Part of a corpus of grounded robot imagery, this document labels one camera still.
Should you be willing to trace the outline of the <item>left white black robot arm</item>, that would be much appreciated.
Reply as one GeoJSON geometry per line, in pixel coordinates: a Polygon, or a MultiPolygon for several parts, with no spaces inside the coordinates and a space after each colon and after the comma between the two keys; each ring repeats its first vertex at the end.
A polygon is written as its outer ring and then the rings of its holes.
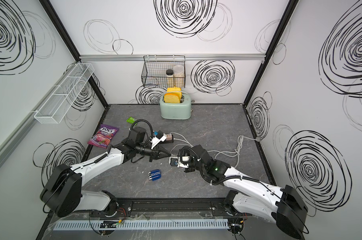
{"type": "Polygon", "coordinates": [[[136,155],[148,156],[150,161],[169,158],[172,154],[162,144],[173,143],[172,134],[162,131],[147,132],[132,123],[127,138],[111,146],[109,150],[88,161],[73,166],[61,164],[55,168],[40,199],[58,217],[63,218],[76,211],[98,211],[113,217],[120,210],[117,198],[108,191],[85,191],[82,187],[101,173],[132,161],[136,155]]]}

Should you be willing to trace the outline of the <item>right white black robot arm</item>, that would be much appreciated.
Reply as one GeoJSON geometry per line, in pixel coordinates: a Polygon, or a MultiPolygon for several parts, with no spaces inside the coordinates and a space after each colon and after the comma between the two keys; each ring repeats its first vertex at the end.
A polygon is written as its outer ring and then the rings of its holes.
{"type": "Polygon", "coordinates": [[[201,145],[184,146],[177,155],[170,156],[169,162],[185,172],[199,172],[211,186],[230,188],[226,197],[229,214],[262,217],[297,240],[304,239],[309,232],[305,225],[308,207],[294,187],[282,188],[254,179],[228,163],[215,160],[201,145]]]}

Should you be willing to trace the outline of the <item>pink USB charger adapter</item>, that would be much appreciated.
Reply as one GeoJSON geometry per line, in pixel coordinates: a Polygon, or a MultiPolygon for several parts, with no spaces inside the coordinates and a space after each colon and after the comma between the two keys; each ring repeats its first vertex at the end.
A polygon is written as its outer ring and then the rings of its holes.
{"type": "Polygon", "coordinates": [[[172,134],[166,134],[166,142],[174,142],[174,136],[172,134]]]}

